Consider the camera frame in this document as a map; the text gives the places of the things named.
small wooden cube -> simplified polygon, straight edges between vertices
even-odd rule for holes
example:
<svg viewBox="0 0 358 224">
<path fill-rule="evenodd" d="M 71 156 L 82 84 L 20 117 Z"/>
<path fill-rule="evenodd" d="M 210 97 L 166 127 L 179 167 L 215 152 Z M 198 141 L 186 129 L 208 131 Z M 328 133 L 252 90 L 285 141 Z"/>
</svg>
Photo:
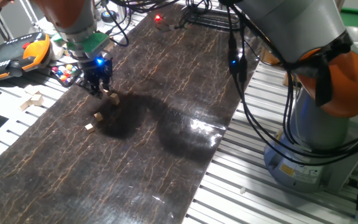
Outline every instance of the small wooden cube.
<svg viewBox="0 0 358 224">
<path fill-rule="evenodd" d="M 118 105 L 119 104 L 119 97 L 116 93 L 113 93 L 110 95 L 110 98 L 112 99 L 112 103 L 114 105 Z"/>
<path fill-rule="evenodd" d="M 109 91 L 109 90 L 105 90 L 105 89 L 103 89 L 103 91 L 108 95 L 108 96 L 110 96 L 111 94 L 112 94 L 112 92 L 111 91 Z"/>
<path fill-rule="evenodd" d="M 24 100 L 21 100 L 20 102 L 20 105 L 19 105 L 19 109 L 21 111 L 24 111 L 25 109 L 27 109 L 29 107 L 29 102 L 28 101 L 24 101 Z"/>
<path fill-rule="evenodd" d="M 32 105 L 31 98 L 32 98 L 33 96 L 30 95 L 29 93 L 26 93 L 26 94 L 25 94 L 25 97 L 28 99 L 27 102 L 29 103 L 29 106 L 31 106 L 31 105 Z"/>
<path fill-rule="evenodd" d="M 36 94 L 31 98 L 31 103 L 35 106 L 42 106 L 44 99 L 42 98 L 42 95 Z"/>
<path fill-rule="evenodd" d="M 32 98 L 32 96 L 26 95 L 20 99 L 19 109 L 21 111 L 24 111 L 25 109 L 27 109 L 29 106 L 32 105 L 31 98 Z"/>
<path fill-rule="evenodd" d="M 96 113 L 96 114 L 94 114 L 93 116 L 96 118 L 96 120 L 97 120 L 98 122 L 100 122 L 100 121 L 103 120 L 103 117 L 102 117 L 102 114 L 101 114 L 101 113 Z"/>
<path fill-rule="evenodd" d="M 30 95 L 36 95 L 41 94 L 37 87 L 34 87 L 32 85 L 28 85 L 24 88 L 24 91 Z"/>
<path fill-rule="evenodd" d="M 85 128 L 90 134 L 94 132 L 94 127 L 92 126 L 92 124 L 86 125 Z"/>
</svg>

table surface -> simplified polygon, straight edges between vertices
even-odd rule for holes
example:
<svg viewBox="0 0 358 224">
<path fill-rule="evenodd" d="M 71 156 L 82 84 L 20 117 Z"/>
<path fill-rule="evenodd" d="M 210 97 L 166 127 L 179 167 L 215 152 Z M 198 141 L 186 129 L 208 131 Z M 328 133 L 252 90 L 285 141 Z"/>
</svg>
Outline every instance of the table surface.
<svg viewBox="0 0 358 224">
<path fill-rule="evenodd" d="M 0 223 L 181 222 L 239 97 L 227 33 L 161 34 L 153 18 L 113 50 L 119 106 L 73 87 L 0 156 Z"/>
</svg>

